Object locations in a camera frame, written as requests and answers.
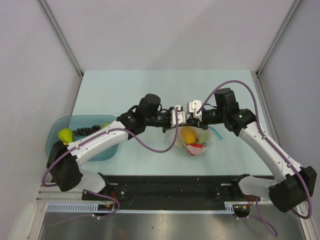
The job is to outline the orange fruit toy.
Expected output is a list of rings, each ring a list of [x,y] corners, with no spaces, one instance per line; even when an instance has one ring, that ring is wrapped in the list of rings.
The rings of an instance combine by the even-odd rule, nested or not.
[[[196,132],[189,126],[180,129],[180,135],[187,145],[195,144],[197,141]]]

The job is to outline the green lettuce toy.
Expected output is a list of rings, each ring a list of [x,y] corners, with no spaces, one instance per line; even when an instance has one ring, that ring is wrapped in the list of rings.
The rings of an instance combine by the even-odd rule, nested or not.
[[[201,145],[209,142],[211,140],[211,134],[209,132],[202,132],[197,135],[196,143]]]

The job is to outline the clear zip top bag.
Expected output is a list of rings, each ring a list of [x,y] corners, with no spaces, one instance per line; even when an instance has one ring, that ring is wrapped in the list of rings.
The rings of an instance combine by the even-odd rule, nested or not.
[[[211,126],[208,129],[183,126],[179,127],[174,147],[191,156],[199,156],[223,139],[223,136]]]

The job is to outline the red apple toy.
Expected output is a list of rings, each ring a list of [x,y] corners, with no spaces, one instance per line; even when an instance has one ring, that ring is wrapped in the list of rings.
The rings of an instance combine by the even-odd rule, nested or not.
[[[203,153],[205,148],[203,144],[193,143],[187,145],[186,149],[192,156],[198,156]]]

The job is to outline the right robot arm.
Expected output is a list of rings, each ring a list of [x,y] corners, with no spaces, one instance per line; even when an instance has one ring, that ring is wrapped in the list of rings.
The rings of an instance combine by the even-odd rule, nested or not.
[[[214,93],[216,107],[205,110],[200,100],[189,101],[187,120],[193,127],[207,129],[208,125],[224,124],[248,144],[265,163],[273,180],[243,174],[232,181],[231,196],[242,201],[248,195],[269,199],[283,213],[293,210],[313,196],[317,172],[311,166],[303,167],[292,159],[262,129],[258,115],[249,109],[241,109],[230,88]]]

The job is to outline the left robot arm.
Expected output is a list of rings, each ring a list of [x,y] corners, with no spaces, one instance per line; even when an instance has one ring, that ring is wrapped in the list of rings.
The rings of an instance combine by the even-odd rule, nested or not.
[[[154,149],[142,142],[138,135],[146,127],[161,127],[163,130],[179,129],[182,122],[182,108],[173,106],[165,112],[159,111],[161,99],[155,94],[147,94],[132,110],[121,114],[108,126],[89,136],[64,144],[61,140],[51,149],[46,164],[46,171],[41,184],[44,187],[58,187],[61,192],[78,188],[92,192],[98,199],[105,200],[110,196],[111,188],[98,173],[82,169],[82,166],[92,157],[106,149],[130,139],[135,139],[151,152],[162,154],[173,148],[171,144],[166,149]]]

